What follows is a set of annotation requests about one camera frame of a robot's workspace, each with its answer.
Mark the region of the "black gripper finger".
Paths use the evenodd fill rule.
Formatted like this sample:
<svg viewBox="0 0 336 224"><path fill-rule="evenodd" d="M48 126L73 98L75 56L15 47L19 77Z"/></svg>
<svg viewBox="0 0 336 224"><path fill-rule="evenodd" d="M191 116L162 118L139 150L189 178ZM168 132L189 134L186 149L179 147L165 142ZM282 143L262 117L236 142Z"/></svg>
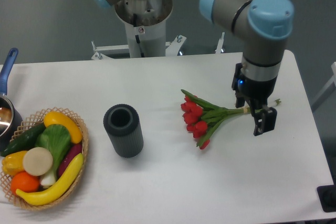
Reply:
<svg viewBox="0 0 336 224"><path fill-rule="evenodd" d="M245 98L244 95L239 92L239 91L235 91L235 97L236 97L236 103L235 103L235 107L236 108L241 108L245 105Z"/></svg>
<svg viewBox="0 0 336 224"><path fill-rule="evenodd" d="M256 111L253 117L255 121L254 136L259 136L274 130L277 110L273 107L266 107Z"/></svg>

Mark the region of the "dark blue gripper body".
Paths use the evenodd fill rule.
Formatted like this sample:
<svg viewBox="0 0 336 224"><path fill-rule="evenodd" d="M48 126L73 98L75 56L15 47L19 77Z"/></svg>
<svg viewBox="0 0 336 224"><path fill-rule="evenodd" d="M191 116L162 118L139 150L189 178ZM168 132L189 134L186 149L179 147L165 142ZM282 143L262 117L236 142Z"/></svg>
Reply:
<svg viewBox="0 0 336 224"><path fill-rule="evenodd" d="M232 81L232 90L237 90L244 95L245 102L250 106L251 114L254 116L256 111L263 109L263 106L267 106L267 99L274 90L276 79L273 78L268 81L252 80L243 73L243 64L237 63Z"/></svg>

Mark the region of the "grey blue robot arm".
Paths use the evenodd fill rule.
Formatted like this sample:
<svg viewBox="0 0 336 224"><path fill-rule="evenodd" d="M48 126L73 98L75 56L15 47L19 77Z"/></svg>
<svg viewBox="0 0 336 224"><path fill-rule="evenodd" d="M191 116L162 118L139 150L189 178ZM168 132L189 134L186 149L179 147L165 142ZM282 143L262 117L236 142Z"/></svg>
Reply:
<svg viewBox="0 0 336 224"><path fill-rule="evenodd" d="M172 12L172 0L95 1L103 8L114 7L125 25L132 58L165 56L166 20ZM267 100L292 32L293 4L290 0L199 0L199 11L244 41L232 83L236 106L251 107L254 135L272 131L277 112Z"/></svg>

